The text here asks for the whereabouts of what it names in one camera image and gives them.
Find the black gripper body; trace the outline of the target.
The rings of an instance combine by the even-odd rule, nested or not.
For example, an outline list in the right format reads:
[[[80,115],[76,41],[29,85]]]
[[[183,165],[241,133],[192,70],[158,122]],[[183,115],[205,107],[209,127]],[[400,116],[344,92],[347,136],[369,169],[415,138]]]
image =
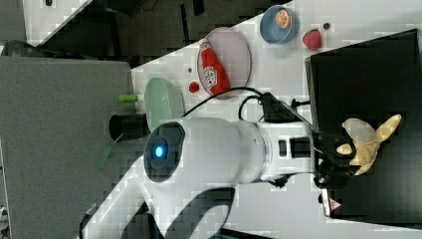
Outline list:
[[[356,147],[349,136],[329,132],[314,132],[316,186],[345,186],[355,170],[349,162],[356,155]]]

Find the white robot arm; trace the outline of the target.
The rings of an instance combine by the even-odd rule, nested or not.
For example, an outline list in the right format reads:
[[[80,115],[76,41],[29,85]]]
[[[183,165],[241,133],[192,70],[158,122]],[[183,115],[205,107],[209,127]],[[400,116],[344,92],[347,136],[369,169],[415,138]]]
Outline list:
[[[164,239],[210,239],[226,223],[237,185],[315,173],[320,135],[305,121],[169,120],[77,239],[120,239],[141,206]]]

